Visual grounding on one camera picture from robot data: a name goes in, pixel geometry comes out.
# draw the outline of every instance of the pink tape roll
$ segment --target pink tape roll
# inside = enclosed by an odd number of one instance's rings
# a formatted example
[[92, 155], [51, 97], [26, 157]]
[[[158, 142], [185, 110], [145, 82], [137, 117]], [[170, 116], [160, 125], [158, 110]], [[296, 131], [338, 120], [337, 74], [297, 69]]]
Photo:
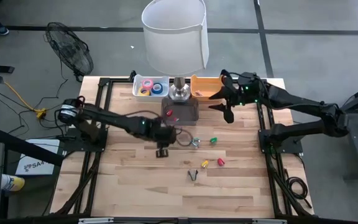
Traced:
[[153, 88], [153, 80], [151, 80], [151, 79], [143, 80], [142, 87], [145, 90], [151, 90]]

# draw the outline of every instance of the yellow tape roll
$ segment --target yellow tape roll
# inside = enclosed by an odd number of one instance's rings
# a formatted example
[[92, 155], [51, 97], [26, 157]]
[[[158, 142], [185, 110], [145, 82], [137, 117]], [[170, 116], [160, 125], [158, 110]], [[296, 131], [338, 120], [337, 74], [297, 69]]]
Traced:
[[150, 90], [145, 90], [143, 87], [140, 87], [138, 92], [138, 96], [150, 96]]

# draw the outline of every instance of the blue tape roll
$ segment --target blue tape roll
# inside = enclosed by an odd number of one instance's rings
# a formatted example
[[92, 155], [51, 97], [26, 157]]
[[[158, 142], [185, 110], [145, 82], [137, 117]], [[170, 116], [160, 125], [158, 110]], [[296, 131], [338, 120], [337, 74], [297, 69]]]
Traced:
[[152, 88], [153, 94], [161, 94], [162, 93], [162, 85], [160, 83], [154, 83], [154, 86]]

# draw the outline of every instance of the person's foot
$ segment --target person's foot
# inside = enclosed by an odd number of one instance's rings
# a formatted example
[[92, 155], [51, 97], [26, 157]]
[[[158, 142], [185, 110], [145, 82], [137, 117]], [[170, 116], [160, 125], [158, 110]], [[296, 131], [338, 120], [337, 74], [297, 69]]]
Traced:
[[7, 35], [9, 30], [6, 27], [0, 27], [0, 35]]

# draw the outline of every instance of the red clip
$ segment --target red clip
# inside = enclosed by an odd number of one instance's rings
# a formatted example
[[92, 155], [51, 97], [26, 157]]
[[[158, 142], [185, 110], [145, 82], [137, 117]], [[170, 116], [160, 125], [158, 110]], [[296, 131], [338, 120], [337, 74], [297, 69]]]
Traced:
[[219, 166], [223, 166], [223, 165], [224, 165], [223, 159], [221, 159], [221, 158], [218, 159], [218, 165], [219, 165]]
[[172, 113], [173, 113], [173, 110], [168, 110], [166, 114], [167, 114], [167, 116], [171, 116]]

